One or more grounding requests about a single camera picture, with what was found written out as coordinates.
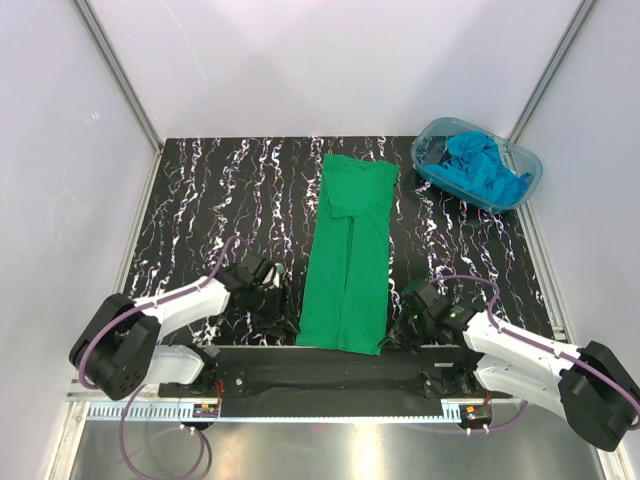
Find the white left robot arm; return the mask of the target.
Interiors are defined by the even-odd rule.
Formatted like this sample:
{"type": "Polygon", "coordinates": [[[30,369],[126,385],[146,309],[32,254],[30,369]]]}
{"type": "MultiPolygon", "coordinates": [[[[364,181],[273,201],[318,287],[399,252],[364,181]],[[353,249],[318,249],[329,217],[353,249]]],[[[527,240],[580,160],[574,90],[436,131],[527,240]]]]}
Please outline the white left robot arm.
{"type": "Polygon", "coordinates": [[[241,262],[215,266],[211,276],[152,297],[108,296],[69,352],[85,387],[122,400],[142,385],[162,396],[204,397],[223,384],[219,351],[167,344],[165,338],[227,311],[249,315],[255,330],[275,337],[299,331],[284,282],[285,267],[248,254],[241,262]]]}

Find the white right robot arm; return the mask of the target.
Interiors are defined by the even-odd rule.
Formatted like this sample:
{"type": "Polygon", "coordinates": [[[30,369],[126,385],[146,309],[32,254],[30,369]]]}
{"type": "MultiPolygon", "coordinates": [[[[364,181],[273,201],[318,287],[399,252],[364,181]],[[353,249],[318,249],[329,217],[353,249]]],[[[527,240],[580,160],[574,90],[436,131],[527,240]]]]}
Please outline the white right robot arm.
{"type": "Polygon", "coordinates": [[[499,319],[491,306],[455,302],[434,281],[416,280],[402,291],[400,315],[379,345],[417,353],[430,341],[454,345],[462,357],[423,372],[428,397],[503,393],[556,414],[608,452],[639,427],[639,386],[599,342],[579,347],[539,336],[499,319]]]}

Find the green t shirt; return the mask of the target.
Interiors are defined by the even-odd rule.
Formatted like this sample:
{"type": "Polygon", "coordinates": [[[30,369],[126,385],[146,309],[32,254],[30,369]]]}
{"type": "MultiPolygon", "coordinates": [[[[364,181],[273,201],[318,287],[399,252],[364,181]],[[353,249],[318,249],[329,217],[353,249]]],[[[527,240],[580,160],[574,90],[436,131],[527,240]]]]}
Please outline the green t shirt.
{"type": "Polygon", "coordinates": [[[385,161],[324,157],[298,346],[380,354],[398,175],[385,161]]]}

